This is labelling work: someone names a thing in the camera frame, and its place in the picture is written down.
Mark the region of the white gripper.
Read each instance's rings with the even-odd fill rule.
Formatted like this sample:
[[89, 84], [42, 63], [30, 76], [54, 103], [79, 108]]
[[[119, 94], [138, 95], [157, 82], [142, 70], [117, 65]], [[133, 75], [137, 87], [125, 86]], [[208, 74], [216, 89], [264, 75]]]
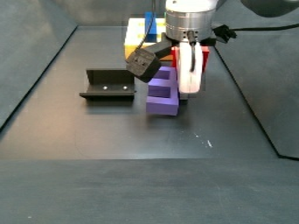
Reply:
[[189, 42], [179, 44], [178, 81], [183, 94], [197, 94], [202, 86], [202, 46], [196, 45], [196, 66], [193, 66], [193, 47]]

